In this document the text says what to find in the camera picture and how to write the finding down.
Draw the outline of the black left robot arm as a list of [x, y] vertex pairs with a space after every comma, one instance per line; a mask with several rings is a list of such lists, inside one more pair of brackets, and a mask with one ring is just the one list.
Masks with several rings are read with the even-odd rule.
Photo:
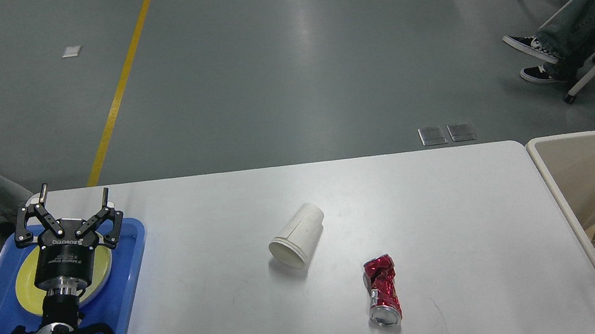
[[18, 325], [10, 334], [115, 334], [100, 322], [81, 327], [80, 297], [93, 283], [96, 250], [115, 249], [120, 240], [123, 212], [103, 188], [100, 209], [87, 219], [56, 219], [47, 210], [48, 185], [17, 212], [15, 245], [37, 246], [34, 286], [45, 292], [42, 319], [35, 331]]

